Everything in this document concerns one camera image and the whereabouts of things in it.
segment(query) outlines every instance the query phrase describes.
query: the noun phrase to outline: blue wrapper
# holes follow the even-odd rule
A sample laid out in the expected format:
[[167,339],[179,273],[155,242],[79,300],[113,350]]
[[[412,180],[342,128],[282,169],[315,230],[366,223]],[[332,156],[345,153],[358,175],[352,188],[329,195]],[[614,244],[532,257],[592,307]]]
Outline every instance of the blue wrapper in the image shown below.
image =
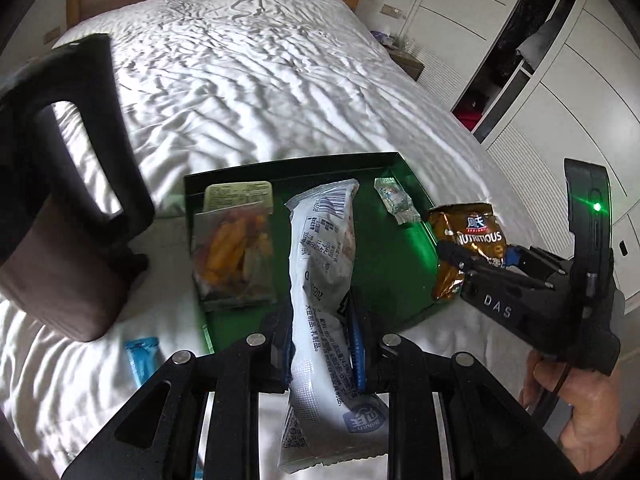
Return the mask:
[[129,364],[138,387],[158,370],[158,338],[145,337],[135,341],[127,341],[124,348],[129,357]]

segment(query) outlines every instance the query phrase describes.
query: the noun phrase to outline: wall outlet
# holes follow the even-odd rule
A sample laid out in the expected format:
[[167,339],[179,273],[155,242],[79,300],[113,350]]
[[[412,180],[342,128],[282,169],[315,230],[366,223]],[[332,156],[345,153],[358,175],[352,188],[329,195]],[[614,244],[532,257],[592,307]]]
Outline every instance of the wall outlet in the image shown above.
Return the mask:
[[51,41],[57,40],[59,37],[60,37],[60,27],[56,27],[44,35],[42,42],[44,44],[51,43]]
[[382,10],[380,10],[380,14],[384,14],[385,16],[391,16],[396,20],[400,20],[401,18],[404,18],[404,16],[402,15],[401,9],[396,9],[395,7],[392,7],[387,4],[384,4],[382,6]]

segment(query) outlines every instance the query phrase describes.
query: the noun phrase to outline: yellow label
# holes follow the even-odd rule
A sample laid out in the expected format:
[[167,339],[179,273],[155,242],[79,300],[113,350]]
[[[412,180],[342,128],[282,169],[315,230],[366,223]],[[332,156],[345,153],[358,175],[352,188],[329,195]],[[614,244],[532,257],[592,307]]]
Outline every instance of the yellow label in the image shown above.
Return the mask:
[[273,212],[273,190],[271,182],[231,182],[212,184],[204,192],[204,212],[235,205],[263,202],[269,214]]

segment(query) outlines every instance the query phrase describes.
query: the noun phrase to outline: white snack package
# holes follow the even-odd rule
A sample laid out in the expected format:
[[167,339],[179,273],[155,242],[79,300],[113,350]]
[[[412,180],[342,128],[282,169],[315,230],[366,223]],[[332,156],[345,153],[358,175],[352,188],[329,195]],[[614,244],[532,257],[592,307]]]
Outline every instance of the white snack package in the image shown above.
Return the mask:
[[278,464],[286,472],[387,452],[388,407],[375,395],[358,393],[344,313],[338,312],[351,286],[357,190],[356,180],[345,180],[286,204],[292,211],[289,274],[296,348],[289,385],[294,413],[287,417]]

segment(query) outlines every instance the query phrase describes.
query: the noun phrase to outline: brown snack package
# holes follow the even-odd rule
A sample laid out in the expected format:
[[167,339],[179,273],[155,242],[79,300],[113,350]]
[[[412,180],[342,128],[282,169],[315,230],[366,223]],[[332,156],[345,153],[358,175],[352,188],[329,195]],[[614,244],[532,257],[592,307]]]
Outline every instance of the brown snack package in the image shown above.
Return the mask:
[[[438,240],[450,240],[465,246],[496,266],[504,266],[507,240],[500,230],[491,204],[444,205],[429,211],[429,224]],[[450,300],[462,286],[464,273],[440,261],[436,283],[431,291],[434,300]]]

